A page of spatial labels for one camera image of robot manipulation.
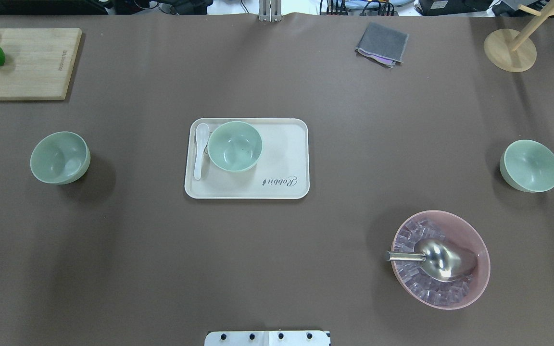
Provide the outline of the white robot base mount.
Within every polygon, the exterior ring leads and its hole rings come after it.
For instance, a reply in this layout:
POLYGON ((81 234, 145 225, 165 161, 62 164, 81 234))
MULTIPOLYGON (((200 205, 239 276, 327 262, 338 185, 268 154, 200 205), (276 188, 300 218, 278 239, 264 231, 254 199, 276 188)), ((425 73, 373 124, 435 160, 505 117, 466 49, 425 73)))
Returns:
POLYGON ((214 331, 204 340, 205 346, 330 346, 329 331, 214 331))

